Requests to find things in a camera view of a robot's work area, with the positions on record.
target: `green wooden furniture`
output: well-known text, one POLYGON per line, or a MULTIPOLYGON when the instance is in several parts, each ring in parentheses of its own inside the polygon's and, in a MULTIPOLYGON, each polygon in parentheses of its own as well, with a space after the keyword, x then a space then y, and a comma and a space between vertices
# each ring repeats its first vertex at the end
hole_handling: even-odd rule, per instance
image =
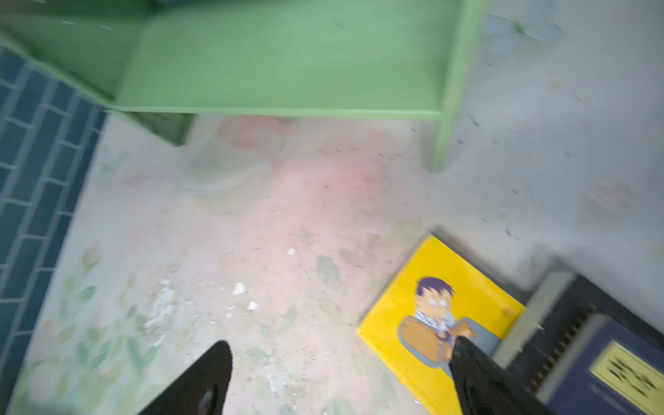
POLYGON ((10 0, 3 41, 174 144, 192 115, 440 121, 442 166, 485 0, 10 0))

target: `blue brick wall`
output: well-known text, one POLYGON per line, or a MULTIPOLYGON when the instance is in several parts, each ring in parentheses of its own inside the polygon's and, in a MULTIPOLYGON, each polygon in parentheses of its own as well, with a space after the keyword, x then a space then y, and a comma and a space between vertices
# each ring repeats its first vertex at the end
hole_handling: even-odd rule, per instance
POLYGON ((0 49, 0 414, 104 124, 98 105, 0 49))

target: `yellow book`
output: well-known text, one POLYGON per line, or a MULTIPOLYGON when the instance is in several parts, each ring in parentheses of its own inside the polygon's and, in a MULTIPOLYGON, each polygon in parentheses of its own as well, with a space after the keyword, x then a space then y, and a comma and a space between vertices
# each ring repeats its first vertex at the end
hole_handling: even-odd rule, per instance
POLYGON ((491 356, 524 309, 433 236, 357 334, 432 414, 461 414, 449 361, 459 336, 491 356))

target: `cartoon face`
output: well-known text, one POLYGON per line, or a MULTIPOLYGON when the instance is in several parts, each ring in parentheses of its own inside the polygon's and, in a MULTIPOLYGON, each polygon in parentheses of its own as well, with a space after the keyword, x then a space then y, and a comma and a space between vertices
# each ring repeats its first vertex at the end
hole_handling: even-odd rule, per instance
POLYGON ((415 305, 424 314, 440 321, 452 304, 452 294, 448 290, 423 289, 422 295, 415 295, 415 305))

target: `blue brick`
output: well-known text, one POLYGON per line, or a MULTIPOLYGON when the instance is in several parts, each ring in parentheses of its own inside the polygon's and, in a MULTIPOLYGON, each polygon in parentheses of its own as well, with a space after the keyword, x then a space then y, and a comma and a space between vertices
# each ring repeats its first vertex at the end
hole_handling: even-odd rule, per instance
POLYGON ((53 111, 47 111, 44 115, 44 120, 39 132, 37 132, 33 146, 30 148, 25 164, 21 168, 19 180, 12 189, 11 196, 14 199, 29 202, 32 198, 35 185, 39 180, 61 123, 62 116, 53 111))
POLYGON ((7 411, 11 393, 14 391, 14 385, 19 378, 23 365, 25 351, 28 349, 28 344, 30 344, 30 337, 31 335, 24 334, 13 338, 13 344, 7 355, 7 363, 2 374, 0 374, 0 414, 7 411))
POLYGON ((28 284, 30 273, 35 267, 39 249, 42 241, 35 239, 22 239, 19 254, 14 261, 14 265, 9 271, 9 278, 5 284, 2 298, 21 298, 25 292, 25 286, 28 284))
POLYGON ((66 111, 69 107, 69 101, 72 100, 72 95, 74 95, 74 90, 71 86, 63 84, 62 82, 58 83, 58 87, 55 89, 53 98, 51 98, 50 103, 56 108, 60 108, 62 111, 66 111))
POLYGON ((5 106, 5 102, 7 102, 7 98, 9 98, 10 93, 10 88, 4 85, 0 85, 0 110, 2 110, 2 108, 5 106))
POLYGON ((50 176, 56 180, 67 181, 67 176, 69 176, 69 170, 72 167, 75 156, 76 150, 61 145, 58 152, 58 159, 55 161, 53 170, 50 171, 50 176))
POLYGON ((28 233, 32 235, 46 236, 50 221, 53 219, 58 199, 62 193, 63 186, 55 183, 45 183, 44 190, 39 197, 39 203, 35 209, 32 221, 28 227, 28 233))
POLYGON ((48 245, 48 251, 46 251, 46 256, 44 257, 42 267, 55 268, 55 264, 58 262, 58 255, 60 254, 60 249, 62 248, 64 237, 67 235, 69 222, 71 220, 72 219, 70 216, 60 216, 60 220, 58 220, 58 227, 55 228, 55 233, 50 239, 50 245, 48 245))
POLYGON ((11 116, 25 123, 32 123, 47 84, 46 76, 36 70, 32 71, 11 116))
POLYGON ((37 276, 33 292, 29 295, 28 305, 26 305, 23 312, 23 319, 19 324, 19 331, 28 331, 35 328, 39 310, 41 310, 42 302, 46 297, 51 274, 51 271, 42 271, 37 276))
POLYGON ((5 188, 5 183, 9 178, 10 172, 11 170, 3 169, 2 167, 0 167, 0 193, 2 193, 2 190, 5 188))
POLYGON ((13 84, 24 63, 25 61, 19 55, 5 49, 0 56, 0 78, 13 84))
POLYGON ((72 181, 72 186, 69 189, 69 195, 67 196, 67 201, 64 204, 64 210, 67 212, 74 212, 74 208, 76 208, 78 195, 80 194, 80 191, 83 188, 85 176, 88 172, 88 167, 90 166, 92 155, 94 154, 94 148, 97 144, 98 139, 99 139, 99 134, 97 133, 90 134, 90 140, 88 141, 88 145, 85 148, 83 157, 81 157, 81 162, 78 166, 78 170, 76 171, 76 176, 74 177, 74 180, 72 181))
POLYGON ((0 161, 7 164, 14 164, 26 132, 25 128, 7 122, 5 131, 0 136, 0 161))
POLYGON ((5 346, 5 340, 9 334, 16 310, 19 308, 19 303, 0 304, 0 351, 5 346))
POLYGON ((99 111, 99 114, 97 115, 97 119, 94 122, 94 127, 96 129, 102 129, 105 120, 106 120, 106 112, 104 112, 104 110, 101 109, 99 111))
POLYGON ((16 239, 27 207, 7 203, 0 216, 0 264, 7 262, 7 255, 16 239))
POLYGON ((78 104, 76 105, 76 111, 72 117, 72 123, 69 126, 69 131, 64 138, 65 140, 76 145, 81 142, 81 138, 83 138, 83 134, 85 134, 85 127, 88 123, 91 109, 92 104, 90 102, 83 98, 79 99, 78 104))

